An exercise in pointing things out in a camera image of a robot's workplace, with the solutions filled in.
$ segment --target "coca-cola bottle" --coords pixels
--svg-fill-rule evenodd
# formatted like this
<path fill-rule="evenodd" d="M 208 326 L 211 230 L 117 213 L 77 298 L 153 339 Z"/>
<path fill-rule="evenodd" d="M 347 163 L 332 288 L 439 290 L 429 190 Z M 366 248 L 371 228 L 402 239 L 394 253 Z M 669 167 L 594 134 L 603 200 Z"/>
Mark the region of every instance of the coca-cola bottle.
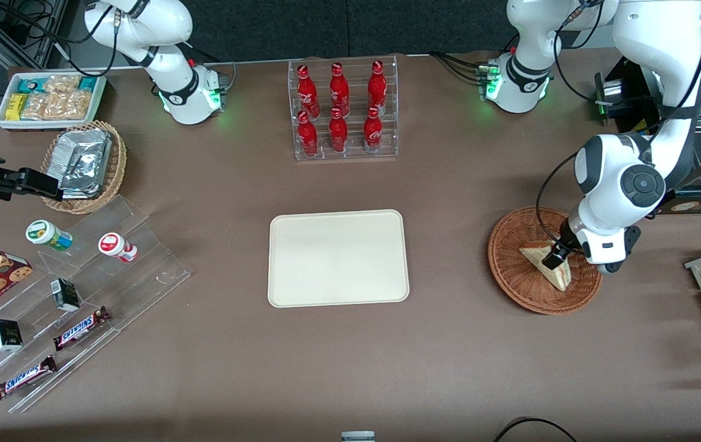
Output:
<path fill-rule="evenodd" d="M 320 115 L 320 104 L 317 103 L 317 87 L 309 78 L 309 70 L 305 65 L 300 65 L 296 68 L 296 73 L 299 76 L 299 99 L 302 103 L 302 109 L 309 113 L 311 118 L 317 118 Z"/>
<path fill-rule="evenodd" d="M 373 76 L 367 83 L 367 93 L 370 96 L 370 106 L 378 108 L 378 115 L 386 113 L 386 77 L 384 77 L 384 62 L 373 62 Z"/>
<path fill-rule="evenodd" d="M 343 75 L 343 66 L 340 63 L 331 64 L 331 82 L 328 84 L 331 91 L 331 105 L 338 107 L 343 117 L 347 117 L 351 111 L 351 88 L 348 80 Z"/>
<path fill-rule="evenodd" d="M 381 132 L 384 126 L 378 118 L 378 107 L 370 106 L 367 109 L 367 121 L 364 122 L 364 149 L 367 153 L 381 151 Z"/>
<path fill-rule="evenodd" d="M 331 122 L 328 123 L 328 133 L 331 134 L 331 148 L 336 153 L 345 152 L 348 140 L 348 125 L 343 118 L 342 109 L 338 106 L 331 108 Z"/>
<path fill-rule="evenodd" d="M 317 131 L 315 125 L 309 121 L 306 111 L 299 111 L 299 142 L 306 157 L 317 156 Z"/>

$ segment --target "snickers bar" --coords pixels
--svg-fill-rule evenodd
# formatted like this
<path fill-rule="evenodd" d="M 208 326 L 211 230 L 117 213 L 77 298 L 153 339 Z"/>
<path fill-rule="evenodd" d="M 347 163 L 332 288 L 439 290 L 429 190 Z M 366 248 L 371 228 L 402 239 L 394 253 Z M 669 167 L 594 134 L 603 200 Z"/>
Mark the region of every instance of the snickers bar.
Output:
<path fill-rule="evenodd" d="M 53 356 L 48 356 L 47 358 L 45 358 L 44 361 L 37 364 L 36 366 L 33 366 L 30 369 L 12 378 L 11 380 L 0 384 L 0 400 L 7 397 L 8 394 L 11 394 L 13 391 L 15 391 L 15 389 L 19 388 L 20 386 L 30 384 L 31 381 L 34 381 L 35 379 L 45 374 L 52 373 L 54 371 L 58 371 L 56 361 L 53 360 Z"/>
<path fill-rule="evenodd" d="M 91 316 L 81 322 L 78 322 L 75 327 L 65 331 L 64 334 L 58 338 L 54 338 L 53 343 L 56 344 L 56 351 L 59 352 L 64 350 L 65 347 L 68 347 L 68 345 L 78 342 L 78 339 L 86 336 L 91 329 L 107 321 L 107 319 L 110 319 L 110 314 L 107 313 L 107 310 L 103 305 L 99 310 L 92 313 Z"/>

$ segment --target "foil-wrapped food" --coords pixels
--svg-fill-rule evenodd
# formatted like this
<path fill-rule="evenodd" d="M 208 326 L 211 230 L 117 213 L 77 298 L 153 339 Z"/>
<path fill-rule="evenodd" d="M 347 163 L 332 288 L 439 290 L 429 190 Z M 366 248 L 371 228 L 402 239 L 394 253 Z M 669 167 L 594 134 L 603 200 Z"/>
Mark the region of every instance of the foil-wrapped food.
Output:
<path fill-rule="evenodd" d="M 64 199 L 93 199 L 103 192 L 113 137 L 103 129 L 64 132 L 53 146 L 47 174 Z"/>

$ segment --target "round wicker basket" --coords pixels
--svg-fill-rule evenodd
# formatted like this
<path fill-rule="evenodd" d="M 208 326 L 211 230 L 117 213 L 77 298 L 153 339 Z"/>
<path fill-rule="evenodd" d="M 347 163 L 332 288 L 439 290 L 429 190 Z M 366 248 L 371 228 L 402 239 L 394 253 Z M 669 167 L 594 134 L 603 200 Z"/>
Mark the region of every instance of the round wicker basket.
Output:
<path fill-rule="evenodd" d="M 75 215 L 84 215 L 86 213 L 96 212 L 104 205 L 109 203 L 118 194 L 118 189 L 121 187 L 121 182 L 124 179 L 124 168 L 126 167 L 126 147 L 124 140 L 118 136 L 118 132 L 110 124 L 103 121 L 92 121 L 91 123 L 75 126 L 75 128 L 67 129 L 68 131 L 87 131 L 89 129 L 103 129 L 109 132 L 113 137 L 113 145 L 111 146 L 110 158 L 107 160 L 106 179 L 104 180 L 103 192 L 92 200 L 64 200 L 54 201 L 48 198 L 43 198 L 45 204 L 51 209 L 59 210 L 60 212 L 69 212 Z M 42 162 L 42 167 L 39 168 L 42 173 L 47 171 L 50 165 L 50 156 L 53 155 L 53 148 L 56 146 L 58 137 L 50 143 L 50 148 L 45 154 L 45 160 Z"/>
<path fill-rule="evenodd" d="M 541 219 L 547 229 L 560 230 L 567 215 L 541 207 Z M 573 313 L 590 302 L 601 285 L 601 274 L 583 257 L 569 255 L 571 283 L 566 291 L 556 289 L 533 264 L 519 252 L 527 241 L 549 240 L 536 218 L 535 207 L 523 207 L 505 215 L 493 229 L 487 257 L 495 280 L 517 304 L 543 314 Z"/>

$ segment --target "dark gray wall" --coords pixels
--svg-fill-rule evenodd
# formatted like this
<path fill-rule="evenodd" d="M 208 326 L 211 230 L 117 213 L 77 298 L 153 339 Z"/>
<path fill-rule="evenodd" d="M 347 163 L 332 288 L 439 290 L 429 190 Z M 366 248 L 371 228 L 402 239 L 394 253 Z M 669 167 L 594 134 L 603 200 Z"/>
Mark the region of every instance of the dark gray wall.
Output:
<path fill-rule="evenodd" d="M 222 61 L 494 50 L 516 33 L 505 0 L 183 2 L 190 42 Z"/>

